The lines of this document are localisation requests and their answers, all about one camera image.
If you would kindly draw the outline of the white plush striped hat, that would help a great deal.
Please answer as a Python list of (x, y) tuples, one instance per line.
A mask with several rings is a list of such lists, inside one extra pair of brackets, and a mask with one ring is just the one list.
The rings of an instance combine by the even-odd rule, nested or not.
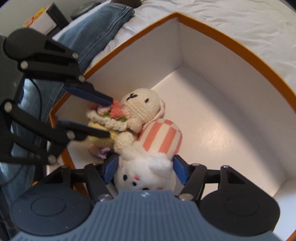
[(182, 132), (168, 119), (152, 121), (131, 145), (121, 149), (114, 185), (119, 190), (175, 189), (173, 156), (182, 143)]

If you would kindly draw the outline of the crochet bunny with flowers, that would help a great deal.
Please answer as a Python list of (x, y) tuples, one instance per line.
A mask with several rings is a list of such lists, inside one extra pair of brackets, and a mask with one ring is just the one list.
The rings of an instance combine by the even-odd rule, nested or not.
[(111, 150), (120, 153), (123, 147), (138, 139), (149, 123), (162, 118), (164, 114), (165, 102), (155, 91), (147, 88), (133, 90), (121, 101), (114, 100), (109, 106), (93, 105), (86, 113), (88, 126), (109, 131), (110, 137), (89, 136), (90, 154), (105, 160)]

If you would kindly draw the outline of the blue jeans leg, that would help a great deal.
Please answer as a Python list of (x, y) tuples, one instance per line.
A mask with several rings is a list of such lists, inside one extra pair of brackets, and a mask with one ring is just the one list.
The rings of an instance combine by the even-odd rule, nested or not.
[[(104, 50), (121, 27), (134, 16), (131, 3), (111, 1), (103, 4), (95, 13), (67, 29), (57, 41), (79, 55), (82, 72), (93, 58)], [(25, 80), (24, 94), (19, 108), (49, 122), (49, 111), (65, 93), (63, 84), (45, 80)], [(35, 166), (1, 163), (1, 239), (9, 240), (17, 233), (11, 221), (10, 207), (34, 181)]]

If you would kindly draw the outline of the orange cardboard box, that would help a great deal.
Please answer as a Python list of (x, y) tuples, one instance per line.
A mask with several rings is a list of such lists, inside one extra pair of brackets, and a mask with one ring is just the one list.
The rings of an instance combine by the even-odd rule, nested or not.
[(259, 57), (173, 13), (116, 47), (85, 78), (117, 100), (138, 88), (157, 92), (183, 133), (180, 156), (236, 169), (278, 202), (275, 234), (295, 236), (295, 92)]

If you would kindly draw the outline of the white and yellow box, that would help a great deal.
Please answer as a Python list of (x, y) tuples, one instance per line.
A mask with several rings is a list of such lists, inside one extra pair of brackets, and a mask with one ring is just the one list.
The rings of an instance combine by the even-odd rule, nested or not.
[(39, 9), (32, 17), (30, 17), (24, 24), (24, 28), (32, 28), (44, 35), (51, 32), (57, 24), (47, 13), (48, 8)]

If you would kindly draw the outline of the white bed sheet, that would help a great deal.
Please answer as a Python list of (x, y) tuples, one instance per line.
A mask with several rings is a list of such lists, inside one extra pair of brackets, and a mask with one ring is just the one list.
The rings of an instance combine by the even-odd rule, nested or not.
[(282, 1), (142, 1), (91, 66), (152, 23), (182, 13), (251, 50), (295, 89), (295, 11)]

